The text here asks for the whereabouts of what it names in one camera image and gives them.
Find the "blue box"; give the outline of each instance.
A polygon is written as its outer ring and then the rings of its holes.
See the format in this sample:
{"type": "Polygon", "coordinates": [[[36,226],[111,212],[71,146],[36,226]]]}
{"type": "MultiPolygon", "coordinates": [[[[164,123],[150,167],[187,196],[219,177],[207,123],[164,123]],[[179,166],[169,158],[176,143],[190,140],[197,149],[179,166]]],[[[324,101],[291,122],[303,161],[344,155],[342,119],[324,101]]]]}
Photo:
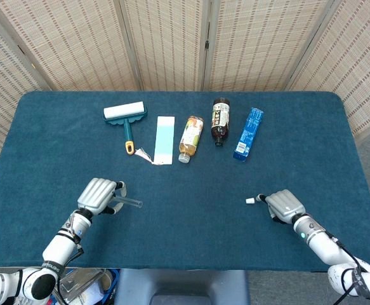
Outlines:
{"type": "Polygon", "coordinates": [[[257,108],[251,108],[249,116],[247,118],[244,130],[242,131],[240,141],[235,148],[233,157],[235,159],[245,161],[247,159],[249,149],[253,145],[254,137],[258,126],[261,123],[263,117],[263,111],[257,108]]]}

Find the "dark brown bottle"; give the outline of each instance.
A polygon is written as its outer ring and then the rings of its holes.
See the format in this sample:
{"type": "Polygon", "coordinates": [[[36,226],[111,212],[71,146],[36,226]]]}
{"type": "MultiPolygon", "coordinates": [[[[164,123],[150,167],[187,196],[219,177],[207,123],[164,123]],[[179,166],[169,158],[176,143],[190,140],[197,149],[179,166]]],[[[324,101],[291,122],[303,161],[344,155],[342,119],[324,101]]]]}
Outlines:
{"type": "Polygon", "coordinates": [[[216,146],[222,146],[228,137],[230,124],[230,101],[225,97],[217,98],[213,102],[213,117],[211,118],[211,135],[216,146]]]}

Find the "small white cap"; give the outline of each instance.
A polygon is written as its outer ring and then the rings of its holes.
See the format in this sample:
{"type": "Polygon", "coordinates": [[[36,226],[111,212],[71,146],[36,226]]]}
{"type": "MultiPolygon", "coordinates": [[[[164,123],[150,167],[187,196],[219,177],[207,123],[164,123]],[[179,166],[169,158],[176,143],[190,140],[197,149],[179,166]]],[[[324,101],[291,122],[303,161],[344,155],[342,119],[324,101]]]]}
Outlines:
{"type": "Polygon", "coordinates": [[[190,156],[185,152],[181,152],[178,159],[182,163],[189,163],[190,156]]]}

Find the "plastic bottle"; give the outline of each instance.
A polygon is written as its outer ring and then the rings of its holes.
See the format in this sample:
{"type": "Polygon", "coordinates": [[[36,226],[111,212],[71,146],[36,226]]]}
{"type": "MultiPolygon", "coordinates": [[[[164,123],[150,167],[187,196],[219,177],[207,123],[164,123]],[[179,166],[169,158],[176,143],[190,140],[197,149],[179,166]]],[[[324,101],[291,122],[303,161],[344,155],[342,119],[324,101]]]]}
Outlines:
{"type": "Polygon", "coordinates": [[[225,97],[217,98],[213,102],[213,117],[211,118],[211,136],[216,146],[222,146],[228,137],[230,124],[230,101],[225,97]]]}
{"type": "Polygon", "coordinates": [[[198,118],[197,116],[190,116],[188,118],[179,144],[179,161],[182,163],[188,163],[190,161],[190,157],[195,154],[202,129],[202,118],[198,118]]]}

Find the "teal handle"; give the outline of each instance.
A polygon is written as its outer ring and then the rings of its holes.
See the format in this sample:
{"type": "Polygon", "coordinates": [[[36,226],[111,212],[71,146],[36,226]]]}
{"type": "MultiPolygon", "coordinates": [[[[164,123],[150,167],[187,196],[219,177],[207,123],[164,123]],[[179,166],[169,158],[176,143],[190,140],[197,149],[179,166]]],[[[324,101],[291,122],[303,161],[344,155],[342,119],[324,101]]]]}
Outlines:
{"type": "Polygon", "coordinates": [[[131,125],[128,119],[124,119],[124,135],[126,137],[126,142],[133,140],[133,133],[131,132],[131,125]]]}

